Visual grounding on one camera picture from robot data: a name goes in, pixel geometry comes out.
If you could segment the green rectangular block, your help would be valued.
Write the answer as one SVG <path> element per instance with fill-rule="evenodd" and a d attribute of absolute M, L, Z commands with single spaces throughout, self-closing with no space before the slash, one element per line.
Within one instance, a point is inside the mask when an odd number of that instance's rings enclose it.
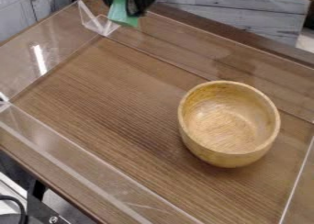
<path fill-rule="evenodd" d="M 138 27 L 140 19 L 127 14 L 127 0 L 113 0 L 109 19 L 121 26 Z"/>

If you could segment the light wooden bowl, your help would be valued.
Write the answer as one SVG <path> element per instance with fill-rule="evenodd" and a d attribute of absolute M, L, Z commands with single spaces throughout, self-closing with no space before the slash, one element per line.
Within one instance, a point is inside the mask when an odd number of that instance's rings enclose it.
<path fill-rule="evenodd" d="M 281 116 L 270 97 L 236 81 L 193 87 L 178 106 L 178 128 L 190 152 L 222 168 L 244 167 L 270 151 Z"/>

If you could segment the black metal table leg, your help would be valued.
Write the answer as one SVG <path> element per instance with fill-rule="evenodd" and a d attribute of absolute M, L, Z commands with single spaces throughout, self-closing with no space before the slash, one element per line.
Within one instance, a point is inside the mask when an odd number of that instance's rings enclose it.
<path fill-rule="evenodd" d="M 34 197 L 37 200 L 43 201 L 47 190 L 47 186 L 39 180 L 34 180 L 27 191 L 27 195 Z"/>

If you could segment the clear acrylic tray wall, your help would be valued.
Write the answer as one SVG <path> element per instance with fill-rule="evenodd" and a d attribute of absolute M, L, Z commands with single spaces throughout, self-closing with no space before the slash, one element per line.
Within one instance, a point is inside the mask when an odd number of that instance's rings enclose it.
<path fill-rule="evenodd" d="M 101 36 L 81 0 L 0 45 L 0 151 L 103 224 L 314 224 L 314 53 L 174 7 Z M 233 80 L 274 101 L 281 131 L 250 166 L 188 150 L 177 108 Z"/>

